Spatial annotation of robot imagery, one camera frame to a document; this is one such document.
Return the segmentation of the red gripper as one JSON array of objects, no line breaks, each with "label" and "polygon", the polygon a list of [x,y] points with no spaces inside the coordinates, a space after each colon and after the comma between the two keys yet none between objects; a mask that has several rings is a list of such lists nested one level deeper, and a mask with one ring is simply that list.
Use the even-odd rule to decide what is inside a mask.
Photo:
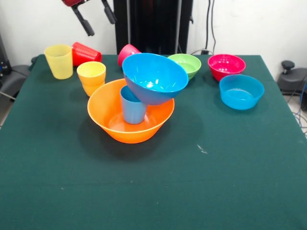
[{"label": "red gripper", "polygon": [[[87,0],[62,0],[62,2],[68,6],[71,7],[75,15],[77,16],[79,22],[81,23],[82,27],[84,28],[85,32],[88,36],[94,36],[94,31],[89,24],[89,22],[83,18],[81,13],[78,10],[78,5],[84,4],[87,2]],[[107,0],[102,0],[102,4],[104,6],[104,12],[111,24],[115,24],[117,22],[117,19],[115,17],[115,14],[113,13],[110,5],[108,4]]]}]

